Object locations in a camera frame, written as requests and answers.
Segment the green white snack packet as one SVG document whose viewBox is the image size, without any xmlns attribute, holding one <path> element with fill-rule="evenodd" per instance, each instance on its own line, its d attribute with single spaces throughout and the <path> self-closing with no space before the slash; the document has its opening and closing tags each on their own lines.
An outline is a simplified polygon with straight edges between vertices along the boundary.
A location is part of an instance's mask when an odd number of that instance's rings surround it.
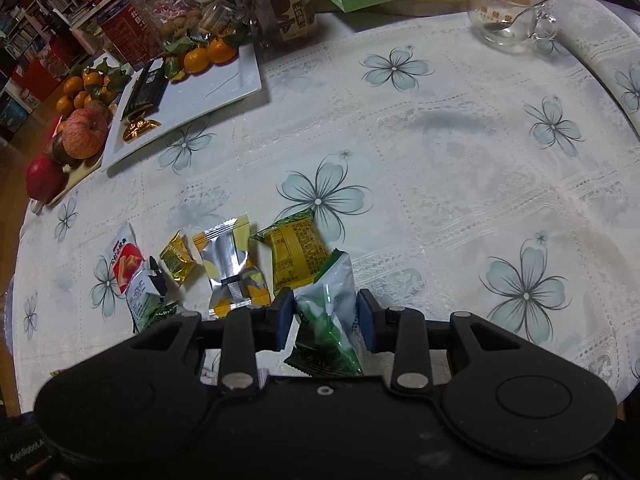
<svg viewBox="0 0 640 480">
<path fill-rule="evenodd" d="M 294 290 L 299 326 L 288 366 L 308 376 L 362 374 L 354 343 L 357 322 L 352 260 L 335 249 L 314 281 Z"/>
</svg>

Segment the silver yellow snack packet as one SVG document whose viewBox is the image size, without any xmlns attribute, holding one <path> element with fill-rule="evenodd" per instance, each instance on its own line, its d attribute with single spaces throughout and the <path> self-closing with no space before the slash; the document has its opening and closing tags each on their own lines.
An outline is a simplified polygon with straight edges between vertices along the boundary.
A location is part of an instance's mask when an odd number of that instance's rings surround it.
<svg viewBox="0 0 640 480">
<path fill-rule="evenodd" d="M 250 252 L 247 214 L 224 220 L 192 237 L 200 253 L 212 296 L 208 316 L 224 318 L 240 307 L 268 307 L 270 292 Z"/>
</svg>

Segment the yellow green pea packet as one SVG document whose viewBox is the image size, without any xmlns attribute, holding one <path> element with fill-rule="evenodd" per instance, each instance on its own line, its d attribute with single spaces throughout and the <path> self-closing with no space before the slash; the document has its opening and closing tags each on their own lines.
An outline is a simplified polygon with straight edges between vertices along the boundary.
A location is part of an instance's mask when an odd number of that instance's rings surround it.
<svg viewBox="0 0 640 480">
<path fill-rule="evenodd" d="M 310 208 L 274 222 L 253 238 L 270 249 L 276 295 L 282 288 L 296 289 L 312 283 L 329 258 Z"/>
</svg>

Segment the small gold candy packet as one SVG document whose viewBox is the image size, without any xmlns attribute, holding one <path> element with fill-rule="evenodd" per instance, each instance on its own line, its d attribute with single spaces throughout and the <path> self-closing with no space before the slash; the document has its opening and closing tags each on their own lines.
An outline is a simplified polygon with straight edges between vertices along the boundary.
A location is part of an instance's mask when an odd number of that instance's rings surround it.
<svg viewBox="0 0 640 480">
<path fill-rule="evenodd" d="M 182 286 L 186 282 L 195 269 L 196 262 L 190 253 L 189 247 L 186 246 L 186 241 L 181 231 L 171 237 L 171 240 L 160 251 L 160 261 L 178 286 Z"/>
</svg>

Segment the long white snack packet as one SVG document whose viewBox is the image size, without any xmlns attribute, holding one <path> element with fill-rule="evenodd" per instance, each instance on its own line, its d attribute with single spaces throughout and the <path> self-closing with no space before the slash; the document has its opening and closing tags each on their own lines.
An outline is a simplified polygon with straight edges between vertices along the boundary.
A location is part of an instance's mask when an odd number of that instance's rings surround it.
<svg viewBox="0 0 640 480">
<path fill-rule="evenodd" d="M 160 265 L 153 257 L 145 259 L 134 271 L 125 292 L 135 334 L 177 314 L 178 302 L 168 302 L 167 293 Z"/>
</svg>

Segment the red white hawthorn packet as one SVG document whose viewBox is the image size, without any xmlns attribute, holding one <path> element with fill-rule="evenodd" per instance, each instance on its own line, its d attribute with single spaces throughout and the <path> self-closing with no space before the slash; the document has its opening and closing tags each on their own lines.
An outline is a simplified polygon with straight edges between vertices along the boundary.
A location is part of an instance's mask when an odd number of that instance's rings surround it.
<svg viewBox="0 0 640 480">
<path fill-rule="evenodd" d="M 132 277 L 143 262 L 142 252 L 129 222 L 120 226 L 106 248 L 106 255 L 119 292 L 124 294 Z"/>
</svg>

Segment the white floral tablecloth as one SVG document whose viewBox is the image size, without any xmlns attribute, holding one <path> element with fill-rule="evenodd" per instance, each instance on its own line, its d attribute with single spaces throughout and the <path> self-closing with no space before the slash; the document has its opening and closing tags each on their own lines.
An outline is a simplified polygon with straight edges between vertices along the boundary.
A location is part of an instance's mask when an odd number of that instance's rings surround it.
<svg viewBox="0 0 640 480">
<path fill-rule="evenodd" d="M 28 214 L 12 308 L 23 411 L 58 370 L 132 333 L 107 264 L 129 224 L 177 232 L 312 209 L 386 306 L 486 316 L 639 382 L 639 34 L 558 0 L 554 39 L 500 51 L 463 14 L 342 35 L 262 68 L 262 90 Z"/>
</svg>

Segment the gold chocolate coin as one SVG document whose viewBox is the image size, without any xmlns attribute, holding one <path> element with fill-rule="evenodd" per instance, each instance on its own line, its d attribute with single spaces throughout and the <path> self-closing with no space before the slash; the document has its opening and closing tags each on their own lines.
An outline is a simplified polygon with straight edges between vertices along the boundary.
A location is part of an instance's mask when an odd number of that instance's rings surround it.
<svg viewBox="0 0 640 480">
<path fill-rule="evenodd" d="M 146 118 L 136 119 L 133 122 L 130 122 L 129 125 L 126 127 L 126 129 L 122 133 L 122 140 L 124 140 L 126 143 L 130 143 L 133 140 L 140 138 L 140 136 L 143 136 L 145 133 L 151 130 L 154 130 L 159 126 L 160 126 L 160 123 L 154 119 L 146 119 Z"/>
</svg>

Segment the white rectangular plate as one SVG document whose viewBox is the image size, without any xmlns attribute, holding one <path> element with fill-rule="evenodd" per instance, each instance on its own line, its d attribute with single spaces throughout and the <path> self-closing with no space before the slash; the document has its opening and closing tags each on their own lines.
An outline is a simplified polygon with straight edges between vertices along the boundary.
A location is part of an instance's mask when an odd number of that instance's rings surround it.
<svg viewBox="0 0 640 480">
<path fill-rule="evenodd" d="M 125 142 L 124 131 L 127 124 L 122 120 L 124 106 L 140 74 L 141 70 L 138 70 L 134 74 L 134 80 L 122 92 L 103 151 L 102 171 L 112 168 L 172 130 L 189 125 L 192 120 L 238 102 L 262 88 L 254 46 L 246 44 L 240 47 L 239 55 L 233 62 L 211 67 L 206 73 L 190 76 L 178 84 L 168 84 L 160 105 L 150 114 L 150 119 L 160 125 L 143 133 L 140 138 Z"/>
</svg>

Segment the wooden fruit tray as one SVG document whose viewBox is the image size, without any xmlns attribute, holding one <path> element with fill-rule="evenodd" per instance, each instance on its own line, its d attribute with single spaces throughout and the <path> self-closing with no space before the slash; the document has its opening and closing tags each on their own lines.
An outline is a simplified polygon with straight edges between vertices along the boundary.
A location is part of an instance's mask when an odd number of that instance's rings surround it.
<svg viewBox="0 0 640 480">
<path fill-rule="evenodd" d="M 58 117 L 51 131 L 46 136 L 46 145 L 42 155 L 47 155 L 63 167 L 67 174 L 65 188 L 52 198 L 49 203 L 30 198 L 30 210 L 39 214 L 44 207 L 52 207 L 78 185 L 78 183 L 101 166 L 101 151 L 87 159 L 74 159 L 66 154 L 62 143 L 62 130 L 66 120 L 74 110 L 92 108 L 99 110 L 107 122 L 108 131 L 117 110 L 117 103 L 130 81 L 132 68 L 127 63 L 119 62 L 107 52 L 102 53 L 93 63 L 85 67 L 75 67 L 70 76 L 63 81 L 63 96 L 56 102 Z"/>
</svg>

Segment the large pink-orange apple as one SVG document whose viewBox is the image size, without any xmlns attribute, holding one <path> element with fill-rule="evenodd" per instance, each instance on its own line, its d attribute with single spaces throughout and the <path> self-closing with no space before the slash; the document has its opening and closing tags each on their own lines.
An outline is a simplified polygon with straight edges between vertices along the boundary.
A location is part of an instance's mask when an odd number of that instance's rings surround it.
<svg viewBox="0 0 640 480">
<path fill-rule="evenodd" d="M 90 158 L 102 150 L 107 133 L 107 122 L 99 110 L 74 110 L 62 130 L 63 148 L 71 158 Z"/>
</svg>

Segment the mandarin orange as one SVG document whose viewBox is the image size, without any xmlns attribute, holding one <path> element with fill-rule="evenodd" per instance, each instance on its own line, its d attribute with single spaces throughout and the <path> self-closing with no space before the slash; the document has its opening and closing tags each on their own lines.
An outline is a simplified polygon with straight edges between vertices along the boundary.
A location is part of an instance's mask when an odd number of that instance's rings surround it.
<svg viewBox="0 0 640 480">
<path fill-rule="evenodd" d="M 207 49 L 197 47 L 189 52 L 183 58 L 183 69 L 189 75 L 196 75 L 206 72 L 210 66 Z"/>
<path fill-rule="evenodd" d="M 238 56 L 238 49 L 231 47 L 222 39 L 213 39 L 206 48 L 206 55 L 210 64 L 226 65 Z"/>
</svg>

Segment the red apple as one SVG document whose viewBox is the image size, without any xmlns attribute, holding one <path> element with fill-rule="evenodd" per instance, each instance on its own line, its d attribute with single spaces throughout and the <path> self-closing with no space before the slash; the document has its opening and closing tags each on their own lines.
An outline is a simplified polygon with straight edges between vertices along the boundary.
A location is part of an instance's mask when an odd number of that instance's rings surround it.
<svg viewBox="0 0 640 480">
<path fill-rule="evenodd" d="M 25 174 L 27 195 L 33 200 L 49 203 L 65 188 L 67 174 L 63 167 L 47 155 L 34 158 Z"/>
</svg>

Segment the red tin can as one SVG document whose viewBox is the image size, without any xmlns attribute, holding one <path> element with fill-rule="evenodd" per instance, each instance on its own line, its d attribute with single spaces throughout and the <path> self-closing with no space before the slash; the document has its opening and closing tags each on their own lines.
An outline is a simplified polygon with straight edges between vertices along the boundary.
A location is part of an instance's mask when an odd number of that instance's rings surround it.
<svg viewBox="0 0 640 480">
<path fill-rule="evenodd" d="M 96 21 L 119 56 L 135 70 L 149 61 L 143 41 L 144 21 L 130 0 L 118 0 L 103 10 Z"/>
</svg>

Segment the clear glass jar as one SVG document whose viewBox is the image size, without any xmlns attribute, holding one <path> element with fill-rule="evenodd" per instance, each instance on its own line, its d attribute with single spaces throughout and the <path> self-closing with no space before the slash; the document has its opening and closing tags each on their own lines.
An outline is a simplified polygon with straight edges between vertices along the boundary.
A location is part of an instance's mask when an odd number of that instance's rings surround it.
<svg viewBox="0 0 640 480">
<path fill-rule="evenodd" d="M 203 28 L 205 4 L 198 0 L 132 0 L 148 26 L 160 55 L 183 54 L 204 47 L 210 32 Z"/>
</svg>

